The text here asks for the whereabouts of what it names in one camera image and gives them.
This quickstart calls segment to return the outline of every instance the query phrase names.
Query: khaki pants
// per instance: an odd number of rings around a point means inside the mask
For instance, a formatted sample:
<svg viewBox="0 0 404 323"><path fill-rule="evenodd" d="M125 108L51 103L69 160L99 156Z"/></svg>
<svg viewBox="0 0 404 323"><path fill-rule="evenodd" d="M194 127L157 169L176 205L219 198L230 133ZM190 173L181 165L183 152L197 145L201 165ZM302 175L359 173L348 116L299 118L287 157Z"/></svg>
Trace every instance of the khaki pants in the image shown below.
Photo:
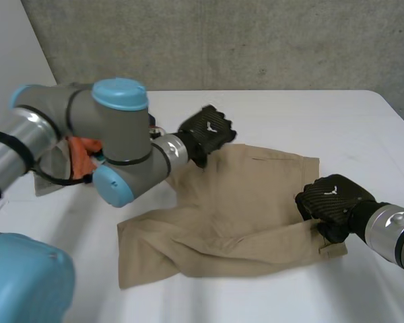
<svg viewBox="0 0 404 323"><path fill-rule="evenodd" d="M347 254L296 208L296 194L317 178L317 158L247 145L216 151L204 170L190 162L168 179L176 208L118 225L120 288L179 272L266 275Z"/></svg>

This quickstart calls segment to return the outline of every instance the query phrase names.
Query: concrete wall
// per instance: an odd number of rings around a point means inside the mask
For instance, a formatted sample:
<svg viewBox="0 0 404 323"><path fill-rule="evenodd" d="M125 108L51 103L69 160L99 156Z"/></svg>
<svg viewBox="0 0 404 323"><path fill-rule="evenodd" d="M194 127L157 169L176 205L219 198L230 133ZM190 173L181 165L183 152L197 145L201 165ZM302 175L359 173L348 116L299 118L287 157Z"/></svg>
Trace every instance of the concrete wall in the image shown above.
<svg viewBox="0 0 404 323"><path fill-rule="evenodd" d="M23 0L59 82L371 89L404 118L404 0Z"/></svg>

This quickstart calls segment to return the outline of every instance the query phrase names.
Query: white table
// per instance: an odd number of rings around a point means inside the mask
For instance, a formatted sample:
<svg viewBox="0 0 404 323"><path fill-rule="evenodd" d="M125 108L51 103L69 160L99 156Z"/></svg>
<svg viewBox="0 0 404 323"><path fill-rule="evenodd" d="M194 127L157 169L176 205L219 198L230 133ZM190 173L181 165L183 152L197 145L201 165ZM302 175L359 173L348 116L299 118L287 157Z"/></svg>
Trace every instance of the white table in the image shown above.
<svg viewBox="0 0 404 323"><path fill-rule="evenodd" d="M374 92L151 92L150 112L167 131L204 104L233 120L237 143L321 159L321 175L340 173L379 201L404 207L404 122ZM347 239L342 259L255 279L183 275L120 291L116 224L171 207L166 183L122 209L93 187L34 197L31 176L0 205L0 231L26 234L64 249L77 270L67 322L404 322L404 271Z"/></svg>

